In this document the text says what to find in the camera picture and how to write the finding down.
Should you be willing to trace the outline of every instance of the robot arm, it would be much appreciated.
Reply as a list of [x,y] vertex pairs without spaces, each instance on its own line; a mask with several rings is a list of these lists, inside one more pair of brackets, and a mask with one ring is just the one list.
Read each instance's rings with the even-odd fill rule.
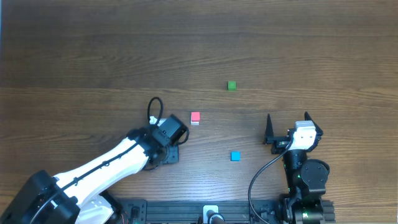
[[[174,115],[128,132],[114,149],[68,172],[49,176],[34,174],[21,188],[0,217],[0,223],[114,223],[120,213],[100,195],[122,178],[136,174],[145,166],[158,167],[169,149],[188,139],[188,128]],[[184,142],[178,142],[187,133]]]

